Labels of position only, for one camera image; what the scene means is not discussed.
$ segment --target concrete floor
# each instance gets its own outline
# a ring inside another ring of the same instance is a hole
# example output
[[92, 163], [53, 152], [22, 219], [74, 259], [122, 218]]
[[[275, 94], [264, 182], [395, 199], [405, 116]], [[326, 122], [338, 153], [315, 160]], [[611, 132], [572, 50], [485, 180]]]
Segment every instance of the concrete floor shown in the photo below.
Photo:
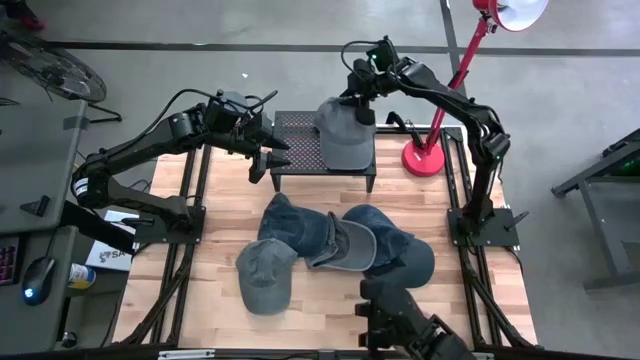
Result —
[[[109, 95], [103, 105], [125, 117], [122, 124], [92, 126], [80, 146], [84, 153], [130, 139], [185, 87], [256, 95], [278, 89], [279, 95], [267, 106], [273, 115], [275, 110], [315, 109], [346, 85], [347, 72], [336, 52], [295, 47], [286, 52], [247, 51], [253, 45], [342, 45], [384, 34], [397, 45], [451, 45], [438, 0], [29, 2], [47, 20], [42, 36], [49, 40], [248, 46], [235, 52], [72, 51], [106, 81]], [[640, 124], [635, 99], [640, 73], [634, 71], [640, 56], [606, 51], [640, 49], [640, 23], [634, 16], [639, 11], [640, 2], [634, 0], [551, 1], [543, 18], [528, 31], [499, 31], [484, 45], [604, 51], [567, 57], [480, 56], [467, 77], [467, 94], [493, 106], [512, 135], [504, 189], [516, 212], [531, 212], [518, 227], [521, 257], [539, 342], [549, 349], [633, 358], [640, 354], [640, 287], [584, 292], [583, 281], [606, 274], [604, 259], [578, 194], [557, 200], [549, 192]], [[465, 46], [477, 13], [470, 1], [451, 1], [451, 13], [457, 44]], [[452, 73], [446, 54], [413, 57], [431, 66], [443, 82]], [[0, 79], [0, 96], [27, 103], [48, 101], [41, 88], [9, 69], [0, 67]], [[202, 100], [185, 97], [174, 109], [197, 101]], [[434, 111], [424, 101], [400, 95], [381, 99], [375, 109], [379, 122], [387, 111], [395, 110], [423, 124], [430, 122]], [[150, 179], [153, 167], [146, 164], [120, 180], [129, 184]], [[92, 334], [99, 333], [95, 323], [106, 330], [108, 317], [96, 316]]]

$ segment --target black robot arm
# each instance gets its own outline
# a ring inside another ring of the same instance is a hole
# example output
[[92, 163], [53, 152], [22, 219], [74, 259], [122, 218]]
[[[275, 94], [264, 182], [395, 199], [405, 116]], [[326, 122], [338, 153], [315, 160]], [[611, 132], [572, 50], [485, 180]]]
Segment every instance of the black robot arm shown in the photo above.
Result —
[[[425, 64], [408, 57], [399, 59], [387, 37], [378, 41], [367, 55], [368, 61], [358, 59], [354, 62], [348, 76], [348, 88], [341, 95], [348, 98], [344, 104], [357, 107], [356, 116], [373, 116], [369, 101], [401, 91], [433, 103], [467, 129], [476, 175], [472, 197], [463, 208], [459, 226], [461, 231], [477, 235], [493, 215], [491, 189], [496, 169], [510, 146], [509, 135], [504, 132], [497, 115], [490, 107], [478, 105], [473, 98], [440, 83]], [[359, 120], [372, 122], [371, 119]]]
[[249, 180], [257, 183], [266, 169], [287, 165], [261, 148], [288, 149], [273, 137], [273, 127], [262, 111], [251, 111], [245, 97], [219, 91], [209, 103], [159, 120], [152, 130], [111, 149], [87, 156], [73, 174], [72, 192], [82, 207], [122, 206], [159, 217], [167, 231], [188, 231], [192, 225], [186, 199], [160, 198], [120, 185], [113, 175], [163, 154], [182, 154], [202, 145], [240, 153], [252, 159]]

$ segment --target cap visor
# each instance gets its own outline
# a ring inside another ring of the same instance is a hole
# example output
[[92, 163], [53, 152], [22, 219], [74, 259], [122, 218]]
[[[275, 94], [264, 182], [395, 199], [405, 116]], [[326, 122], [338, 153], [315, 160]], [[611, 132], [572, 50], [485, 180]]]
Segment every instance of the cap visor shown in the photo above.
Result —
[[405, 266], [376, 276], [369, 276], [365, 272], [365, 277], [384, 280], [404, 288], [418, 288], [426, 284], [433, 276], [435, 257], [431, 246], [426, 242], [413, 238], [399, 258]]
[[373, 137], [358, 145], [342, 145], [320, 136], [320, 153], [324, 165], [333, 170], [363, 170], [373, 162]]
[[337, 270], [364, 271], [371, 267], [376, 257], [376, 238], [363, 225], [339, 220], [349, 238], [349, 251], [342, 259], [328, 261], [319, 267]]
[[291, 301], [291, 273], [269, 287], [255, 287], [240, 281], [240, 293], [247, 310], [256, 315], [275, 315]]

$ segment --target white lamp shade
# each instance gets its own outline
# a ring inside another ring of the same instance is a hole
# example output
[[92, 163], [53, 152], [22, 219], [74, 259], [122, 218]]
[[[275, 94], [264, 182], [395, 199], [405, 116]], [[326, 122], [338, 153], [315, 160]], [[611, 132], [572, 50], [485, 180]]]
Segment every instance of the white lamp shade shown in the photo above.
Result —
[[542, 16], [549, 0], [473, 0], [480, 11], [491, 17], [508, 31], [522, 31]]

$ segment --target wooden tabletop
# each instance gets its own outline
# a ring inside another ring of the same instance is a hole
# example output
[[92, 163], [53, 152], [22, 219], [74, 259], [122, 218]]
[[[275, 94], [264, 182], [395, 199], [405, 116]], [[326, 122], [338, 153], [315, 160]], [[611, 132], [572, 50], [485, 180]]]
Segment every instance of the wooden tabletop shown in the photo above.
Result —
[[[436, 313], [471, 344], [469, 320], [457, 250], [451, 246], [445, 213], [450, 207], [444, 170], [437, 176], [417, 178], [400, 163], [407, 136], [376, 138], [378, 176], [372, 194], [365, 178], [345, 176], [284, 176], [282, 192], [297, 206], [338, 216], [351, 207], [370, 203], [381, 209], [401, 229], [427, 242], [436, 256], [429, 283], [411, 290], [425, 313]], [[452, 157], [456, 159], [453, 144]], [[178, 194], [186, 156], [158, 160], [152, 193]], [[457, 184], [462, 184], [453, 161]], [[192, 190], [198, 174], [196, 159]], [[204, 196], [207, 219], [203, 241], [196, 248], [180, 337], [181, 347], [355, 349], [366, 319], [354, 315], [361, 273], [306, 268], [299, 259], [293, 268], [293, 293], [289, 308], [275, 316], [249, 313], [240, 297], [235, 259], [249, 242], [256, 241], [262, 213], [274, 195], [271, 179], [257, 184], [247, 180], [250, 162], [243, 156], [214, 149]], [[494, 205], [504, 204], [496, 184]], [[487, 248], [487, 261], [496, 301], [531, 342], [536, 342], [524, 283], [513, 255]], [[148, 247], [135, 257], [118, 317], [114, 341], [129, 335], [155, 302], [162, 278], [167, 246]], [[182, 253], [178, 254], [180, 263]], [[489, 338], [486, 311], [479, 307], [483, 334]], [[170, 328], [173, 302], [168, 306], [165, 333]]]

